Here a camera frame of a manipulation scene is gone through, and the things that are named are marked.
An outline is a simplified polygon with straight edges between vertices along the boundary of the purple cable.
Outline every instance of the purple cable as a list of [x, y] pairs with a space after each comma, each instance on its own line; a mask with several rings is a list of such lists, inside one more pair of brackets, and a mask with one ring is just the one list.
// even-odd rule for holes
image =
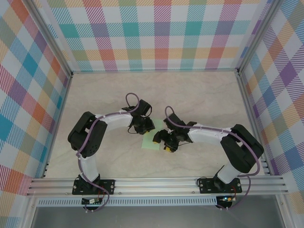
[[105, 118], [105, 117], [111, 116], [111, 115], [116, 115], [116, 114], [129, 114], [129, 113], [134, 112], [136, 109], [138, 109], [138, 107], [139, 107], [139, 97], [138, 97], [138, 95], [136, 95], [135, 93], [127, 93], [127, 95], [125, 96], [125, 100], [126, 100], [128, 106], [130, 106], [130, 104], [129, 104], [129, 102], [128, 102], [128, 95], [134, 95], [134, 96], [137, 98], [137, 105], [136, 105], [136, 107], [135, 107], [134, 109], [132, 109], [131, 111], [128, 111], [128, 112], [109, 113], [109, 114], [106, 114], [106, 115], [102, 115], [102, 116], [98, 117], [96, 120], [94, 120], [94, 122], [92, 123], [92, 125], [91, 125], [91, 127], [90, 127], [90, 130], [89, 130], [89, 132], [88, 132], [88, 134], [87, 134], [87, 136], [86, 136], [86, 138], [85, 138], [84, 143], [82, 144], [81, 148], [80, 148], [80, 149], [78, 150], [78, 152], [76, 153], [76, 156], [78, 157], [78, 166], [79, 166], [80, 172], [82, 173], [82, 177], [85, 179], [86, 182], [88, 182], [88, 183], [92, 184], [93, 186], [99, 188], [100, 190], [104, 191], [104, 192], [107, 194], [107, 196], [108, 196], [106, 202], [105, 202], [103, 205], [101, 205], [100, 207], [98, 207], [97, 209], [95, 209], [95, 210], [88, 210], [88, 209], [86, 208], [86, 205], [85, 205], [86, 212], [90, 211], [90, 212], [93, 213], [93, 212], [95, 212], [95, 211], [99, 211], [101, 208], [103, 208], [103, 207], [109, 202], [110, 194], [109, 194], [109, 192], [108, 192], [106, 189], [104, 189], [103, 187], [98, 186], [97, 184], [94, 184], [93, 182], [91, 182], [91, 181], [85, 176], [85, 174], [84, 174], [84, 172], [83, 172], [83, 169], [82, 169], [82, 166], [81, 166], [81, 161], [80, 161], [80, 156], [81, 156], [81, 154], [80, 154], [80, 153], [81, 153], [81, 151], [85, 148], [85, 146], [86, 146], [86, 144], [87, 144], [87, 142], [88, 142], [88, 140], [89, 140], [89, 137], [90, 137], [90, 135], [91, 135], [91, 133], [92, 133], [92, 130], [93, 130], [95, 124], [96, 124], [99, 120], [101, 120], [101, 119], [103, 119], [103, 118]]
[[[216, 131], [216, 132], [224, 132], [224, 133], [228, 133], [230, 135], [232, 135], [233, 137], [237, 138], [238, 140], [240, 140], [246, 147], [247, 149], [250, 151], [251, 155], [254, 157], [255, 161], [256, 161], [256, 165], [257, 165], [257, 170], [254, 172], [254, 173], [250, 173], [250, 174], [242, 174], [242, 175], [239, 175], [239, 177], [248, 177], [248, 180], [249, 180], [249, 185], [248, 185], [248, 189], [244, 195], [244, 197], [242, 198], [242, 200], [248, 195], [249, 191], [250, 191], [250, 187], [251, 187], [251, 179], [250, 179], [250, 176], [255, 176], [257, 175], [259, 172], [260, 172], [260, 169], [261, 169], [261, 166], [260, 166], [260, 162], [256, 156], [256, 154], [254, 153], [254, 151], [251, 149], [251, 147], [241, 138], [239, 137], [237, 134], [235, 133], [232, 133], [230, 131], [227, 131], [227, 130], [223, 130], [223, 129], [219, 129], [219, 128], [213, 128], [213, 127], [198, 127], [198, 126], [183, 126], [183, 125], [179, 125], [179, 124], [176, 124], [175, 122], [173, 122], [168, 114], [167, 114], [167, 109], [171, 109], [172, 110], [172, 113], [174, 113], [174, 109], [171, 107], [171, 106], [167, 106], [165, 108], [165, 115], [166, 115], [166, 118], [169, 120], [169, 122], [177, 127], [181, 127], [181, 128], [194, 128], [194, 129], [205, 129], [205, 130], [210, 130], [210, 131]], [[239, 201], [237, 204], [233, 205], [232, 207], [230, 208], [234, 208], [236, 205], [239, 205], [240, 202]]]

